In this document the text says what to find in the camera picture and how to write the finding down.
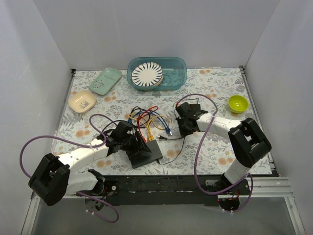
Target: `tabletop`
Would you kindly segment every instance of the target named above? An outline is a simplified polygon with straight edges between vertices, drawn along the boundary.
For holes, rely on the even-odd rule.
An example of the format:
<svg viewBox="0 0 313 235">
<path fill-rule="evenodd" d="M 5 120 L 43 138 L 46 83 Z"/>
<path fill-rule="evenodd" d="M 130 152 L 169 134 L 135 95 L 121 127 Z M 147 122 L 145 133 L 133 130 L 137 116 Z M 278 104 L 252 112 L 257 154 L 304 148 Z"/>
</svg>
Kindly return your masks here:
<svg viewBox="0 0 313 235">
<path fill-rule="evenodd" d="M 249 99 L 245 82 L 240 70 L 224 68 L 202 68 L 189 69 L 186 83 L 176 91 L 139 92 L 136 91 L 126 78 L 127 71 L 122 70 L 122 78 L 112 87 L 106 95 L 94 94 L 96 105 L 85 114 L 75 113 L 67 104 L 62 119 L 62 124 L 57 136 L 78 143 L 88 144 L 99 135 L 90 125 L 89 117 L 93 114 L 105 114 L 113 120 L 128 119 L 128 114 L 134 106 L 147 109 L 158 106 L 158 112 L 170 120 L 170 128 L 173 138 L 179 137 L 175 110 L 173 104 L 186 94 L 204 94 L 214 100 L 218 106 L 217 115 L 224 118 L 244 120 L 246 118 L 256 119 L 254 110 L 250 105 L 242 114 L 234 114 L 228 109 L 228 98 L 234 94 L 240 94 Z M 69 98 L 81 90 L 88 90 L 90 83 L 101 71 L 77 71 L 70 88 Z M 214 112 L 214 106 L 208 99 L 199 97 L 201 109 L 210 113 Z M 94 117 L 92 122 L 97 128 L 102 129 L 109 121 L 103 117 Z M 153 127 L 152 133 L 167 137 L 165 131 Z M 198 144 L 203 133 L 196 132 L 185 139 L 181 154 L 175 161 L 166 165 L 153 162 L 139 168 L 133 169 L 124 151 L 119 151 L 106 158 L 97 160 L 80 169 L 95 169 L 103 175 L 193 175 L 194 158 Z M 180 152 L 183 139 L 181 140 L 157 140 L 162 151 L 162 164 L 170 162 Z M 54 155 L 67 153 L 76 149 L 77 146 L 57 141 Z M 229 140 L 208 133 L 201 147 L 198 159 L 198 174 L 223 174 L 234 161 L 235 156 Z M 261 159 L 250 171 L 252 174 L 271 174 L 268 157 Z"/>
</svg>

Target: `beige bowl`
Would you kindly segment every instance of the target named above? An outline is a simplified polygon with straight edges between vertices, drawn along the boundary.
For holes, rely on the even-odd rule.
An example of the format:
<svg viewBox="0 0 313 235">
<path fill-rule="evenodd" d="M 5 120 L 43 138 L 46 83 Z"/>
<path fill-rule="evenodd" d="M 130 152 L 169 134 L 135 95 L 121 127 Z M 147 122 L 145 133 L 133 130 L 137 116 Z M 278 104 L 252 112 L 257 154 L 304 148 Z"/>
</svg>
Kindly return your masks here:
<svg viewBox="0 0 313 235">
<path fill-rule="evenodd" d="M 69 99 L 68 104 L 75 112 L 83 114 L 96 104 L 96 98 L 89 91 L 80 91 Z"/>
</svg>

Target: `striped plate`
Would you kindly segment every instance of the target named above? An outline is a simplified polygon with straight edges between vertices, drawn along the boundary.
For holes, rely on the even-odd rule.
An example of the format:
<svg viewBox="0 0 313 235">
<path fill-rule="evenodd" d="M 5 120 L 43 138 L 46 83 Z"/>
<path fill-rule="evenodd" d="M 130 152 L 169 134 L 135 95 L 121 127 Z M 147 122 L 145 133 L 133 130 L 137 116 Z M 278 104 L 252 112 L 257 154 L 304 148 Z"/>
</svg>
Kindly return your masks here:
<svg viewBox="0 0 313 235">
<path fill-rule="evenodd" d="M 140 87 L 157 86 L 163 79 L 163 69 L 154 62 L 143 63 L 132 72 L 132 82 Z"/>
</svg>

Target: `bundle of cables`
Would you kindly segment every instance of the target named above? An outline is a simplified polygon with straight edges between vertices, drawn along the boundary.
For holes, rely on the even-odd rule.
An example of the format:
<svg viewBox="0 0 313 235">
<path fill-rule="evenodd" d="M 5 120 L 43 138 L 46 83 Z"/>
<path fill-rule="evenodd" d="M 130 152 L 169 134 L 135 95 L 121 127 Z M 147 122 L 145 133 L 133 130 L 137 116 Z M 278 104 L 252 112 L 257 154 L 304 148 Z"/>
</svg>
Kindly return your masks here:
<svg viewBox="0 0 313 235">
<path fill-rule="evenodd" d="M 150 127 L 151 122 L 157 129 L 162 130 L 162 131 L 164 130 L 169 135 L 172 134 L 171 129 L 169 127 L 169 124 L 170 124 L 169 119 L 166 116 L 162 116 L 159 113 L 157 113 L 156 110 L 158 110 L 158 106 L 152 106 L 147 110 L 136 106 L 132 109 L 131 113 L 128 115 L 128 123 L 131 123 L 135 127 L 135 129 L 140 132 L 140 135 L 145 142 L 154 140 L 153 134 L 151 132 L 151 127 Z M 155 123 L 156 118 L 160 121 L 160 123 L 164 126 L 164 128 L 158 126 Z M 147 140 L 142 135 L 141 128 L 147 129 L 147 133 L 148 133 Z"/>
<path fill-rule="evenodd" d="M 230 189 L 232 189 L 233 187 L 237 186 L 237 185 L 238 185 L 242 180 L 244 180 L 247 176 L 249 176 L 249 178 L 251 179 L 251 190 L 250 190 L 250 193 L 249 193 L 249 196 L 248 196 L 247 200 L 246 200 L 245 203 L 244 203 L 241 207 L 239 207 L 238 209 L 236 209 L 236 210 L 234 210 L 234 211 L 230 211 L 231 213 L 233 213 L 233 212 L 239 212 L 239 211 L 241 211 L 241 210 L 248 204 L 248 202 L 250 201 L 251 195 L 252 195 L 252 191 L 253 191 L 253 178 L 252 178 L 252 176 L 251 176 L 250 173 L 244 175 L 241 179 L 239 179 L 237 182 L 235 182 L 235 183 L 232 184 L 231 186 L 229 186 L 229 187 L 227 187 L 227 188 L 225 188 L 225 189 L 223 189 L 223 190 L 217 191 L 217 192 L 208 192 L 208 191 L 204 190 L 204 189 L 201 187 L 200 183 L 199 183 L 199 179 L 198 179 L 198 176 L 197 176 L 197 164 L 198 164 L 199 153 L 200 153 L 200 150 L 201 150 L 201 146 L 202 146 L 202 144 L 203 144 L 203 141 L 204 141 L 204 139 L 205 139 L 205 136 L 206 136 L 207 133 L 209 132 L 209 130 L 210 130 L 212 124 L 213 124 L 214 117 L 215 117 L 216 113 L 218 112 L 218 107 L 217 107 L 216 103 L 215 103 L 211 98 L 207 97 L 206 95 L 197 94 L 197 93 L 185 95 L 183 98 L 181 98 L 181 99 L 176 103 L 176 107 L 178 106 L 178 104 L 179 104 L 182 100 L 184 100 L 185 98 L 187 98 L 187 97 L 189 97 L 189 96 L 192 96 L 192 95 L 198 95 L 198 96 L 202 96 L 202 97 L 205 97 L 205 98 L 209 99 L 209 100 L 213 103 L 213 105 L 214 105 L 214 107 L 215 107 L 215 111 L 214 111 L 214 113 L 213 113 L 213 115 L 212 115 L 212 118 L 211 118 L 211 120 L 210 120 L 210 122 L 209 122 L 209 125 L 208 125 L 207 129 L 205 130 L 205 132 L 204 132 L 204 134 L 203 134 L 203 136 L 202 136 L 202 138 L 201 138 L 201 140 L 200 140 L 200 143 L 199 143 L 199 145 L 198 145 L 198 149 L 197 149 L 197 152 L 196 152 L 196 156 L 195 156 L 194 176 L 195 176 L 195 180 L 196 180 L 197 186 L 198 186 L 198 188 L 200 189 L 201 192 L 203 192 L 203 193 L 205 193 L 205 194 L 207 194 L 207 195 L 209 195 L 209 196 L 216 196 L 216 195 L 219 195 L 219 194 L 228 192 Z"/>
<path fill-rule="evenodd" d="M 91 116 L 90 116 L 90 118 L 89 118 L 89 123 L 90 123 L 90 125 L 91 125 L 97 132 L 99 132 L 99 133 L 104 137 L 103 143 L 90 146 L 90 145 L 85 145 L 85 144 L 80 144 L 80 143 L 75 143 L 75 142 L 72 142 L 72 141 L 68 141 L 68 140 L 65 140 L 65 139 L 60 138 L 60 137 L 57 137 L 57 136 L 45 135 L 45 136 L 37 136 L 37 137 L 34 137 L 34 138 L 30 139 L 29 141 L 27 141 L 26 144 L 24 144 L 23 148 L 21 149 L 21 153 L 20 153 L 20 166 L 21 166 L 21 169 L 22 169 L 23 173 L 24 173 L 28 178 L 31 178 L 31 175 L 27 173 L 27 171 L 25 170 L 25 168 L 24 168 L 24 166 L 23 166 L 22 158 L 23 158 L 23 153 L 24 153 L 26 147 L 27 147 L 31 142 L 33 142 L 33 141 L 35 141 L 35 140 L 37 140 L 37 139 L 50 138 L 50 139 L 55 139 L 55 140 L 63 141 L 63 142 L 66 142 L 66 143 L 70 143 L 70 144 L 73 144 L 73 145 L 76 145 L 76 146 L 79 146 L 79 147 L 82 147 L 82 148 L 90 148 L 90 147 L 92 147 L 92 148 L 98 148 L 98 147 L 101 147 L 101 146 L 105 145 L 105 143 L 106 143 L 106 141 L 107 141 L 106 136 L 103 134 L 103 132 L 101 132 L 98 128 L 96 128 L 96 127 L 93 125 L 92 121 L 91 121 L 91 119 L 92 119 L 94 116 L 102 116 L 102 117 L 105 117 L 105 118 L 107 118 L 108 120 L 110 120 L 111 123 L 114 123 L 116 126 L 117 126 L 117 124 L 116 124 L 113 120 L 111 120 L 108 116 L 103 115 L 103 114 L 94 114 L 94 115 L 91 115 Z M 99 213 L 97 213 L 97 212 L 95 212 L 95 211 L 87 210 L 87 211 L 90 212 L 91 214 L 100 217 L 101 219 L 103 219 L 104 221 L 106 221 L 106 222 L 108 222 L 108 223 L 115 223 L 116 221 L 118 221 L 118 219 L 119 219 L 118 210 L 117 210 L 114 206 L 112 206 L 111 204 L 107 203 L 106 201 L 104 201 L 104 200 L 102 200 L 102 199 L 100 199 L 100 198 L 96 198 L 96 197 L 87 195 L 87 194 L 85 194 L 85 193 L 83 193 L 83 192 L 80 192 L 80 191 L 77 192 L 77 194 L 79 194 L 79 195 L 81 195 L 81 196 L 84 196 L 84 197 L 88 197 L 88 198 L 93 199 L 93 200 L 96 200 L 96 201 L 98 201 L 98 202 L 100 202 L 100 203 L 105 204 L 105 205 L 108 206 L 108 207 L 111 207 L 111 208 L 115 211 L 115 213 L 116 213 L 116 219 L 115 219 L 115 220 L 109 220 L 109 219 L 107 219 L 106 217 L 102 216 L 101 214 L 99 214 Z"/>
</svg>

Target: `gray floor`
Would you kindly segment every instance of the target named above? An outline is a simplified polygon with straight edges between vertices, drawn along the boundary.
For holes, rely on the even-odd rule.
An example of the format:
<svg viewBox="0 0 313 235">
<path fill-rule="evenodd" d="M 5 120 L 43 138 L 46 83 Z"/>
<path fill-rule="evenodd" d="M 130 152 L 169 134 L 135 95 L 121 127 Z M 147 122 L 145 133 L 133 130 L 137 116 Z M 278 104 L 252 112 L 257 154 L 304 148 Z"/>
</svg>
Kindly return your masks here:
<svg viewBox="0 0 313 235">
<path fill-rule="evenodd" d="M 120 206 L 120 220 L 108 224 L 85 211 L 83 199 L 63 199 L 39 206 L 32 234 L 111 235 L 293 235 L 284 198 L 252 198 L 230 215 L 203 205 Z M 109 208 L 102 214 L 115 218 Z"/>
</svg>

